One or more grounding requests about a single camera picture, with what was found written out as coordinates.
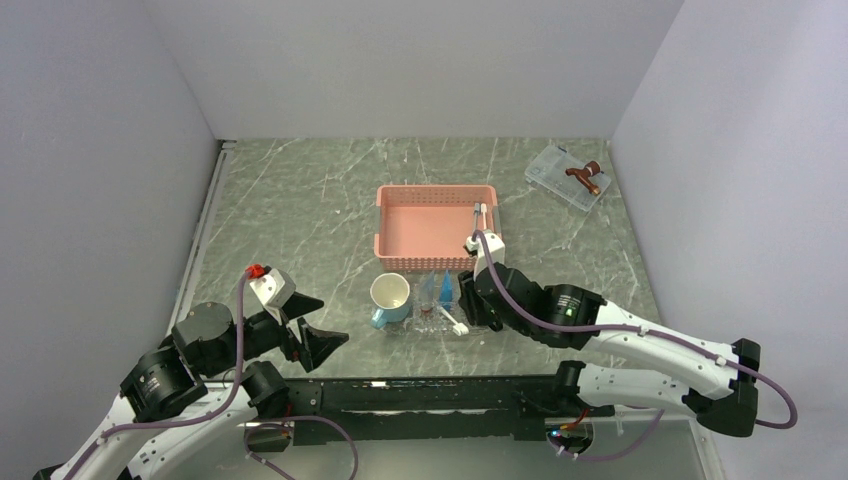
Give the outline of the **clear plastic organizer box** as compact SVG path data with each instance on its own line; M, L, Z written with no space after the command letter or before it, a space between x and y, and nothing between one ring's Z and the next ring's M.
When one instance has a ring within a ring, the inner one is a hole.
M589 212L610 187L612 179L600 166L601 173L593 176L591 181L600 187L601 194L593 196L575 177L565 174L567 168L582 168L588 162L591 161L578 160L564 147L548 145L525 169L525 180L559 200L583 212Z

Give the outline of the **blue toothpaste tube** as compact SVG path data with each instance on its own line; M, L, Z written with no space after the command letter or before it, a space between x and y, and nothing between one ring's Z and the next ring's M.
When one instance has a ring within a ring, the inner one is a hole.
M438 295L439 305L443 309L450 311L451 308L452 308L452 304L453 304L453 298L454 298L454 290L453 290L451 272L449 270L446 270L444 272L444 275L443 275L443 278L442 278L442 283L441 283L441 287L440 287L440 291L439 291L439 295Z

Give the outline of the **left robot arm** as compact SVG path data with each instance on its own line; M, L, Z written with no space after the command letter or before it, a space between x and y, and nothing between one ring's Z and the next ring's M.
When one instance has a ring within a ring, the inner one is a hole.
M283 310L295 314L296 331L267 311L236 319L222 303L194 306L139 358L86 444L35 478L154 479L240 423L289 415L286 380L259 357L278 348L305 371L317 369L349 339L305 320L323 305L293 293Z

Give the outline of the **brown copper faucet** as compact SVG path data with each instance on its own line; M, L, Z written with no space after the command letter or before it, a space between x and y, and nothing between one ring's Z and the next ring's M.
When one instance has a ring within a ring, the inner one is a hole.
M567 176L575 177L593 196L601 194L600 187L591 181L591 178L599 173L601 173L601 168L596 161L588 162L582 168L572 167L565 170Z

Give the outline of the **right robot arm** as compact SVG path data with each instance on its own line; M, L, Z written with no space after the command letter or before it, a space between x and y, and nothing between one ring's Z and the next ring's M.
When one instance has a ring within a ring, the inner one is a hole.
M644 320L571 284L541 286L501 263L457 276L459 306L475 326L509 327L555 349L625 357L637 369L560 363L548 385L519 383L511 395L529 417L611 414L646 407L694 418L726 436L749 437L757 424L760 346L687 337Z

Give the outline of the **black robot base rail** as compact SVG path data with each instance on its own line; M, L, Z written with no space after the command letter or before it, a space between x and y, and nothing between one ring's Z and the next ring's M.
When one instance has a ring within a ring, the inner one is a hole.
M355 441L508 437L542 441L559 421L611 417L553 375L304 378L251 374L242 382L256 422L283 420L295 446Z

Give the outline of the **light blue mug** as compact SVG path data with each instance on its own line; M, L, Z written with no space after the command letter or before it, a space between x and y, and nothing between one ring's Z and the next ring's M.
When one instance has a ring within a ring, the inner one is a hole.
M398 273L384 273L372 283L370 297L375 305L370 324L382 329L388 324L404 321L411 312L411 288Z

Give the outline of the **clear textured plastic tray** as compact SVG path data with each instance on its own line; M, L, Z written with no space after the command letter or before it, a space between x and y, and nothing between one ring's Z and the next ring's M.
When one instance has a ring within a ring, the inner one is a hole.
M411 310L409 315L402 321L390 322L382 331L387 335L429 335L429 336L448 336L457 337L454 329L454 323L446 318L436 307L430 311L423 311L420 306L421 286L429 284L429 272L410 273L405 275L405 279L411 286ZM449 313L454 320L466 326L468 336L482 336L490 332L488 327L472 326L465 313L459 307L458 301L460 298L460 289L455 272L450 276L452 286L452 303Z

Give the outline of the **pink plastic perforated basket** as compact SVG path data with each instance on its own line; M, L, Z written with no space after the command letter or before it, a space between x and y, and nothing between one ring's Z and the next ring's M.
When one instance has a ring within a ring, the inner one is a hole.
M488 228L502 234L490 185L383 185L377 190L374 253L386 271L472 270L464 249L476 202L488 205Z

